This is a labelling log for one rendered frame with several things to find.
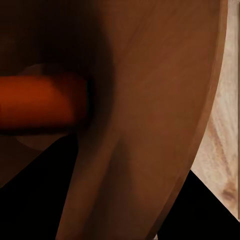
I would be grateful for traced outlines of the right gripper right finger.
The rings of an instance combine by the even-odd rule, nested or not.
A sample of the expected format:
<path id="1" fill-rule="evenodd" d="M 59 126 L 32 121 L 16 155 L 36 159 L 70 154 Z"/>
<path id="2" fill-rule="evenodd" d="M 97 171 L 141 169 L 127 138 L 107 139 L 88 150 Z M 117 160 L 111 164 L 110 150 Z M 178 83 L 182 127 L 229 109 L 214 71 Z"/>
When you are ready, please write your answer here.
<path id="1" fill-rule="evenodd" d="M 240 222 L 190 170 L 158 240 L 240 240 Z"/>

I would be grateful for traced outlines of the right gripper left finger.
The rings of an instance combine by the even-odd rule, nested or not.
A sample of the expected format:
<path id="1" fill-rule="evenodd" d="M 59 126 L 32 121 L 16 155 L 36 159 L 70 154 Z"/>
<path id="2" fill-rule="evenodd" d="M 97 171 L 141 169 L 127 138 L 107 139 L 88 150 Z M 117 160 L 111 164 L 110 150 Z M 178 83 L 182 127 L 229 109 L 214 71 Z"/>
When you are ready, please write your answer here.
<path id="1" fill-rule="evenodd" d="M 59 138 L 0 189 L 0 240 L 55 240 L 78 148 Z"/>

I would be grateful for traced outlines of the can of soda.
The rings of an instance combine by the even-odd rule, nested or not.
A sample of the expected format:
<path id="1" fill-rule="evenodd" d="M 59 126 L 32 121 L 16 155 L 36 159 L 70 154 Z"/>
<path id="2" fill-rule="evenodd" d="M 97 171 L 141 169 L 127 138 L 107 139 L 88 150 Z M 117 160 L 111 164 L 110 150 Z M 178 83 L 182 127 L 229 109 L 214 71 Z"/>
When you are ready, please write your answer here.
<path id="1" fill-rule="evenodd" d="M 0 75 L 0 130 L 78 127 L 87 120 L 88 79 L 73 73 Z"/>

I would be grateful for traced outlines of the trash can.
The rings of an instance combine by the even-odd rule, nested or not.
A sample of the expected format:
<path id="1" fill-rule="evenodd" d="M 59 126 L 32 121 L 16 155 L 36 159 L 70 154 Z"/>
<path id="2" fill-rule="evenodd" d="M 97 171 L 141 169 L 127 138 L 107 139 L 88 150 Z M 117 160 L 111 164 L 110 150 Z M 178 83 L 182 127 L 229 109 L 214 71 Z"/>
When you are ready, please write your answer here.
<path id="1" fill-rule="evenodd" d="M 78 155 L 55 240 L 153 240 L 191 170 L 228 0 L 0 0 L 0 76 L 77 74 L 91 120 L 0 130 L 0 189 L 59 138 Z"/>

